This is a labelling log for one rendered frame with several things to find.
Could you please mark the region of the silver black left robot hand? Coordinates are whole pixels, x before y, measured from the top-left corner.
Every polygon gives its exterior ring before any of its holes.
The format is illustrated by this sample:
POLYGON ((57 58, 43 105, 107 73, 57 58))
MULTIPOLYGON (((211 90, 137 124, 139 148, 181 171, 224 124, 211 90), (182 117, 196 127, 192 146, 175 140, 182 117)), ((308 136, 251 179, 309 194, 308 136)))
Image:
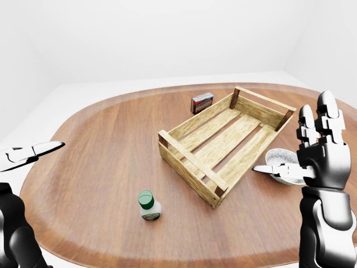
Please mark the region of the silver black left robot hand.
POLYGON ((39 157, 65 146, 62 141, 49 141, 28 147, 11 147, 0 151, 0 172, 10 171, 30 164, 39 157))

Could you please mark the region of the small printed food box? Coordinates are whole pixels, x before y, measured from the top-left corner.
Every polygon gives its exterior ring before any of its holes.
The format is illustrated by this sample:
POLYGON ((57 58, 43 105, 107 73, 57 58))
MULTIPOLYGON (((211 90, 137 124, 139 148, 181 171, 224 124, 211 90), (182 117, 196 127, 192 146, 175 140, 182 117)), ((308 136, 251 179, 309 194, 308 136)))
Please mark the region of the small printed food box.
POLYGON ((191 112, 198 114, 213 104, 213 95, 204 93, 191 99, 191 112))

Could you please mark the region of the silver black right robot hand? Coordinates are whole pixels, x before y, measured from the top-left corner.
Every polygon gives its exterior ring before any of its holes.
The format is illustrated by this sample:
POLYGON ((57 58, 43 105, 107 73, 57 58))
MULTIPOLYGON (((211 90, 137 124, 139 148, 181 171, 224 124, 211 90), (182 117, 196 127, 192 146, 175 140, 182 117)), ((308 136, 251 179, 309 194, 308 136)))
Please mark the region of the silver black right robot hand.
POLYGON ((317 118, 306 104, 299 112, 297 164, 256 165, 254 171, 281 178, 302 178, 311 187, 343 190, 351 173, 351 153, 342 138, 345 121, 329 90, 317 100, 317 118))

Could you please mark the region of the wooden slat tray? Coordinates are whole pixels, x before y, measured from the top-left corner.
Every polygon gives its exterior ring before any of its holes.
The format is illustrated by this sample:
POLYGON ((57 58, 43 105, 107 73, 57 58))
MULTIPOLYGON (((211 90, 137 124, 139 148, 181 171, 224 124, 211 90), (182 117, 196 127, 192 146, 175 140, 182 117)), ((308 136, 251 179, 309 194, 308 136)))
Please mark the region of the wooden slat tray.
POLYGON ((287 126, 295 108, 242 87, 169 132, 160 155, 212 208, 287 126))

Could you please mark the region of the white green-capped dressing bottle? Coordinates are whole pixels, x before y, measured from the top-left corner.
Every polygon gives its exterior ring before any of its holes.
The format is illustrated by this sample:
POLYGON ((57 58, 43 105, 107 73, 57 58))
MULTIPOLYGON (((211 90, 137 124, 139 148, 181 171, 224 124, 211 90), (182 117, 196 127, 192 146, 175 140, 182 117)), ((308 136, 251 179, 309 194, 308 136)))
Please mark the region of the white green-capped dressing bottle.
POLYGON ((162 206, 153 197, 149 190, 144 190, 138 195, 138 202, 141 206, 141 217, 145 221, 154 222, 162 215, 162 206))

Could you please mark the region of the white patterned bowl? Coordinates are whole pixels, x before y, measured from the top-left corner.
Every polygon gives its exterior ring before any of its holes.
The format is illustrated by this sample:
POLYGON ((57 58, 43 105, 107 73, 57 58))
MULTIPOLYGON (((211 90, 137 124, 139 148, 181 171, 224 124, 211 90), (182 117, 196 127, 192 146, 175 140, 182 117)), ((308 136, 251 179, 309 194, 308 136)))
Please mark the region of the white patterned bowl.
MULTIPOLYGON (((265 155, 267 165, 279 166, 282 163, 299 164, 297 154, 286 149, 271 149, 265 155)), ((305 185, 303 178, 290 179, 271 175, 276 181, 286 185, 305 185)))

